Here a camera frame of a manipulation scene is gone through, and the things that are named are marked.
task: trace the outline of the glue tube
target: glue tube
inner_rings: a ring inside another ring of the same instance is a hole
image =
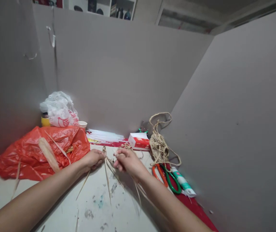
[[[192,187],[188,184],[188,182],[185,180],[185,178],[181,175],[181,173],[179,173],[179,171],[175,167],[172,167],[171,170],[172,170],[172,174],[178,180],[179,184],[183,189],[182,193],[188,197],[195,197],[196,193],[194,192]]]

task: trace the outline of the left hand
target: left hand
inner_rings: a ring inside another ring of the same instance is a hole
[[[88,171],[89,168],[96,169],[99,165],[101,165],[104,162],[105,157],[106,155],[104,152],[92,149],[84,157],[82,157],[80,161],[87,168],[86,171]]]

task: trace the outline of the orange plastic bag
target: orange plastic bag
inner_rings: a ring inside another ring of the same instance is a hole
[[[20,159],[19,179],[41,181],[54,174],[54,171],[38,146],[38,140],[41,137],[45,138],[50,144],[60,169],[69,165],[68,159],[45,131],[65,152],[70,146],[73,146],[74,150],[67,153],[71,163],[81,159],[90,151],[90,143],[83,128],[77,126],[35,127],[21,139],[11,144],[0,155],[0,176],[2,178],[16,178]]]

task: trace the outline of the paper cup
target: paper cup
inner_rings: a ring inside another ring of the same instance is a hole
[[[84,122],[84,121],[79,121],[79,126],[80,126],[81,128],[86,129],[86,128],[87,128],[87,123]]]

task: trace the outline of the gray wall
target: gray wall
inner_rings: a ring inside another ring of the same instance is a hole
[[[219,231],[276,231],[276,12],[217,35],[162,131]]]
[[[47,97],[40,57],[31,1],[0,0],[0,154],[40,124]]]
[[[68,93],[89,128],[125,136],[135,132],[142,119],[172,111],[213,39],[55,9],[56,79],[46,29],[52,24],[52,10],[41,5],[33,9],[48,92]]]

